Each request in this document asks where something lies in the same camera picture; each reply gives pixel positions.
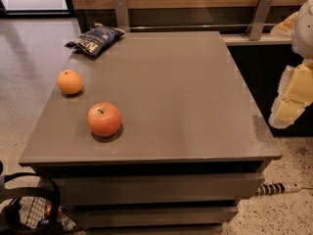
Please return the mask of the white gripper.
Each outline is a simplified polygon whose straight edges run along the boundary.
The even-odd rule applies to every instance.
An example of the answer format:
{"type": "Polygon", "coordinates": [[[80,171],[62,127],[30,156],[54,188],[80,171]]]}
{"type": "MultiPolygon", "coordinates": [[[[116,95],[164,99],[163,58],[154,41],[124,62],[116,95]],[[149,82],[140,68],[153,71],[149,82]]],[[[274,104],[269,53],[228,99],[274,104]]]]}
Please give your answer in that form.
{"type": "MultiPolygon", "coordinates": [[[[313,0],[307,0],[299,9],[270,31],[273,36],[291,37],[294,53],[304,59],[313,59],[313,0]]],[[[313,103],[313,63],[304,60],[296,68],[286,66],[282,73],[278,96],[274,100],[269,124],[277,129],[293,125],[313,103]]]]}

